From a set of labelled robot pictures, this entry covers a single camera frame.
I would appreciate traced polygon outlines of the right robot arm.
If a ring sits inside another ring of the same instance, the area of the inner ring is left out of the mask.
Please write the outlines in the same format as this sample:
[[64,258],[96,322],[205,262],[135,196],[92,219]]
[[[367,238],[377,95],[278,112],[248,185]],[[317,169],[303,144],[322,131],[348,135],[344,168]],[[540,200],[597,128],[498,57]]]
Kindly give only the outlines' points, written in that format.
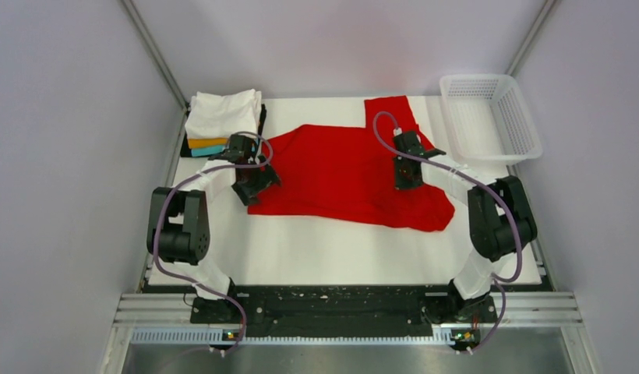
[[471,249],[448,284],[447,315],[466,321],[477,312],[495,282],[517,280],[523,250],[536,239],[537,226],[521,180],[497,178],[459,164],[440,150],[410,155],[394,151],[397,172],[413,182],[442,189],[466,206]]

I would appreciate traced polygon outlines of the red t shirt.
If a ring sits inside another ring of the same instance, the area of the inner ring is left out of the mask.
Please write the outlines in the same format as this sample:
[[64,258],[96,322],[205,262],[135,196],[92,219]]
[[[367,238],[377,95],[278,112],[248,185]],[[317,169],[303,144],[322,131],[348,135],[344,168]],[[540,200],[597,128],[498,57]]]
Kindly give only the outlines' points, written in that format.
[[395,187],[394,155],[386,145],[392,145],[396,125],[404,131],[419,130],[407,97],[369,99],[364,109],[365,125],[360,128],[304,124],[271,138],[271,165],[281,184],[261,192],[249,214],[444,230],[455,208],[442,189]]

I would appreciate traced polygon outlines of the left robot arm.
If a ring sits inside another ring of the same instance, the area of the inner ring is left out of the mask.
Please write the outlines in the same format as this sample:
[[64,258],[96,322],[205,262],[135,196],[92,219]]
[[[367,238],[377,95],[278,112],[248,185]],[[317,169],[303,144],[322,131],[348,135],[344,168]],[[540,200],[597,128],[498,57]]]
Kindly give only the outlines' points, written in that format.
[[231,278],[219,266],[206,262],[212,240],[210,204],[230,189],[244,206],[250,206],[266,188],[280,183],[271,157],[260,154],[209,160],[176,185],[157,187],[151,195],[146,238],[154,268],[210,299],[210,313],[219,321],[233,320],[239,302],[229,295]]

